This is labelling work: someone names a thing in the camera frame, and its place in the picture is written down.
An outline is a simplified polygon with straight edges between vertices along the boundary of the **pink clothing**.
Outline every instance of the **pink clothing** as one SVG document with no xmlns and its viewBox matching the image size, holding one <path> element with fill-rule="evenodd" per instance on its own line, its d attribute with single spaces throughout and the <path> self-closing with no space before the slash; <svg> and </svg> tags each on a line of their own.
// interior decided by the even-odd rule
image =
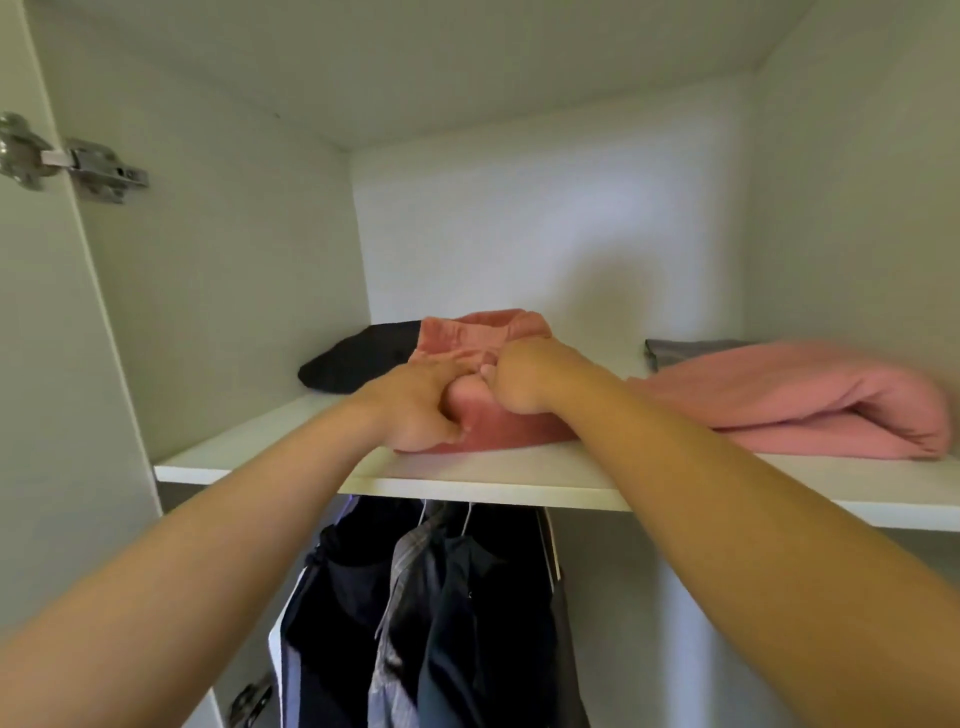
<svg viewBox="0 0 960 728">
<path fill-rule="evenodd" d="M 950 445 L 947 401 L 929 380 L 825 342 L 708 354 L 628 384 L 754 452 L 893 460 Z"/>
<path fill-rule="evenodd" d="M 539 313 L 511 308 L 481 311 L 460 319 L 423 319 L 420 339 L 410 361 L 427 358 L 464 358 L 476 364 L 496 364 L 508 341 L 526 336 L 549 336 L 550 326 Z M 473 452 L 526 448 L 576 435 L 553 415 L 515 415 L 500 406 L 480 375 L 462 376 L 444 393 L 447 417 L 467 433 L 457 445 L 438 445 L 427 452 Z"/>
</svg>

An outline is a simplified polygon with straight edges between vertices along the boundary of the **wardrobe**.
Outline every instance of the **wardrobe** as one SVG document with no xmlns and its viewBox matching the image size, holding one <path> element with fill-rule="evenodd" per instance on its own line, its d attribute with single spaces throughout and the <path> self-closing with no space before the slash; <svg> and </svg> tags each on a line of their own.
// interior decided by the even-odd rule
<svg viewBox="0 0 960 728">
<path fill-rule="evenodd" d="M 622 376 L 828 338 L 956 403 L 958 40 L 951 0 L 0 0 L 0 111 L 149 175 L 0 178 L 2 628 L 329 406 L 298 366 L 370 323 L 524 307 Z M 765 457 L 960 584 L 960 461 Z M 799 724 L 577 444 L 343 494 L 550 507 L 594 728 Z"/>
</svg>

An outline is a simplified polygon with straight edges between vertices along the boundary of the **metal hinge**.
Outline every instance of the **metal hinge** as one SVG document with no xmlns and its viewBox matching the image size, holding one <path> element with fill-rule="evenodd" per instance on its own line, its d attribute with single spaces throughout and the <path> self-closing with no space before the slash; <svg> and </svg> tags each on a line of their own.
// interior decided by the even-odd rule
<svg viewBox="0 0 960 728">
<path fill-rule="evenodd" d="M 0 114 L 0 174 L 21 187 L 42 190 L 42 178 L 65 169 L 84 197 L 122 205 L 128 190 L 149 187 L 147 172 L 120 161 L 109 147 L 82 139 L 67 139 L 54 149 L 30 129 L 19 114 Z"/>
</svg>

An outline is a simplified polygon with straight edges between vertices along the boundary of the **white wall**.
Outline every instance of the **white wall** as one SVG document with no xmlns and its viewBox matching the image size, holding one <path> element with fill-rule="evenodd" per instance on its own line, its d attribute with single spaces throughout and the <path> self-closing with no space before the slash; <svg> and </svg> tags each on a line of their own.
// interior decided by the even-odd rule
<svg viewBox="0 0 960 728">
<path fill-rule="evenodd" d="M 751 79 L 363 151 L 375 323 L 521 306 L 605 360 L 737 334 Z"/>
<path fill-rule="evenodd" d="M 746 318 L 960 395 L 960 4 L 819 3 L 759 74 Z"/>
<path fill-rule="evenodd" d="M 370 322 L 346 158 L 149 49 L 33 3 L 60 130 L 149 170 L 83 203 L 151 458 L 296 397 L 299 364 Z"/>
</svg>

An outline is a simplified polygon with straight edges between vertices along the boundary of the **finger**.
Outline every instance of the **finger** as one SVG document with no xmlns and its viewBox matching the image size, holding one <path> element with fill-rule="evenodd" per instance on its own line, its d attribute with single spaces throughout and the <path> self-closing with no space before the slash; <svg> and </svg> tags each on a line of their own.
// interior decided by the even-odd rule
<svg viewBox="0 0 960 728">
<path fill-rule="evenodd" d="M 484 364 L 480 367 L 480 376 L 492 388 L 493 380 L 496 379 L 496 367 L 493 364 Z"/>
<path fill-rule="evenodd" d="M 438 384 L 445 387 L 460 376 L 472 375 L 476 374 L 476 372 L 477 365 L 473 362 L 463 359 L 447 359 L 446 361 L 437 362 L 434 368 L 434 377 L 437 379 Z"/>
<path fill-rule="evenodd" d="M 437 417 L 440 420 L 439 425 L 441 432 L 443 433 L 443 441 L 445 443 L 448 445 L 456 445 L 457 443 L 463 442 L 463 439 L 467 434 L 464 432 L 462 427 L 457 425 L 455 422 L 448 420 L 439 412 L 437 413 Z"/>
</svg>

